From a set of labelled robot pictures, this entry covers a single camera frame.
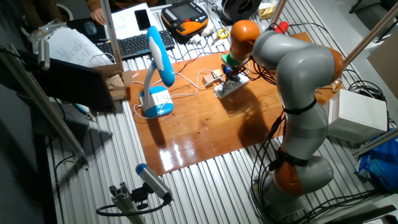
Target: keyboard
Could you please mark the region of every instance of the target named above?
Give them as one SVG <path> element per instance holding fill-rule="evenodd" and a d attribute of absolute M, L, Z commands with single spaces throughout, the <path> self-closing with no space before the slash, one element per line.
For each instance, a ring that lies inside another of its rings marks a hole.
<path fill-rule="evenodd" d="M 167 30 L 162 30 L 159 32 L 159 34 L 163 40 L 166 50 L 173 49 L 175 44 L 171 33 Z M 123 40 L 118 40 L 118 43 L 122 60 L 142 57 L 150 54 L 150 49 L 147 43 L 147 34 L 141 34 Z M 109 53 L 113 55 L 111 43 L 98 44 L 96 46 L 103 53 Z"/>

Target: paper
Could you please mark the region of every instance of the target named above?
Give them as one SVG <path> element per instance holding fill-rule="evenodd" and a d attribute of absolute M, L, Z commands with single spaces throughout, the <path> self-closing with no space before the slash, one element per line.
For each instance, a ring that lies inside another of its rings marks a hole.
<path fill-rule="evenodd" d="M 86 36 L 70 28 L 61 28 L 48 40 L 50 58 L 85 67 L 111 65 L 105 56 Z"/>
<path fill-rule="evenodd" d="M 145 9 L 148 14 L 149 22 L 151 26 L 156 26 L 158 30 L 163 28 L 156 21 L 154 15 L 150 11 L 146 3 L 142 3 L 125 10 L 112 13 L 113 26 L 116 33 L 117 39 L 126 39 L 128 37 L 134 37 L 136 35 L 146 34 L 146 30 L 139 30 L 136 15 L 134 11 Z M 108 28 L 105 26 L 106 38 L 109 39 Z"/>

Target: power strip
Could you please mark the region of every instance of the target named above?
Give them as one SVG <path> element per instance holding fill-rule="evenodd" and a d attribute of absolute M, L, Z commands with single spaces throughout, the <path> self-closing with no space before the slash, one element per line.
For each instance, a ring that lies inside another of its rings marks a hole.
<path fill-rule="evenodd" d="M 233 81 L 226 81 L 223 82 L 216 87 L 214 87 L 214 95 L 218 97 L 219 99 L 222 99 L 229 94 L 233 93 L 237 89 L 241 88 L 242 86 L 246 85 L 249 83 L 249 78 L 239 74 L 239 81 L 233 82 Z"/>

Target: lamp base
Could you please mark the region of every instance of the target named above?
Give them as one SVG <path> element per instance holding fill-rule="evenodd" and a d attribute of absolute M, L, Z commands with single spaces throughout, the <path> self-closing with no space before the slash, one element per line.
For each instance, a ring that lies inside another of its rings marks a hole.
<path fill-rule="evenodd" d="M 139 101 L 148 118 L 155 118 L 171 113 L 174 104 L 170 98 L 170 93 L 164 86 L 155 86 L 149 89 L 149 102 L 144 103 L 144 91 L 139 94 Z"/>

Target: desk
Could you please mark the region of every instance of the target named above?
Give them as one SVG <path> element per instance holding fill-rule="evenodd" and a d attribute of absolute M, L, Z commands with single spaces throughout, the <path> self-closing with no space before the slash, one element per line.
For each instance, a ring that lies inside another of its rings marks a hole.
<path fill-rule="evenodd" d="M 307 33 L 294 37 L 311 41 Z M 174 70 L 179 71 L 185 63 L 174 63 Z M 187 65 L 182 74 L 196 82 L 201 69 L 216 70 L 221 68 L 221 64 L 221 54 L 199 57 Z M 137 71 L 135 81 L 143 82 L 146 72 Z M 200 75 L 199 85 L 206 74 L 209 72 Z M 159 79 L 156 72 L 152 83 Z M 134 111 L 134 105 L 139 104 L 137 96 L 143 89 L 144 86 L 137 83 L 129 86 L 131 111 Z M 195 87 L 176 75 L 169 92 L 170 95 L 194 93 Z M 316 94 L 321 104 L 332 96 L 330 90 L 320 90 Z M 147 165 L 157 175 L 265 141 L 272 124 L 282 112 L 276 86 L 264 79 L 249 82 L 222 100 L 214 96 L 212 88 L 203 88 L 195 96 L 176 96 L 173 103 L 174 110 L 167 116 L 145 120 L 134 115 Z M 141 109 L 137 112 L 144 116 Z"/>

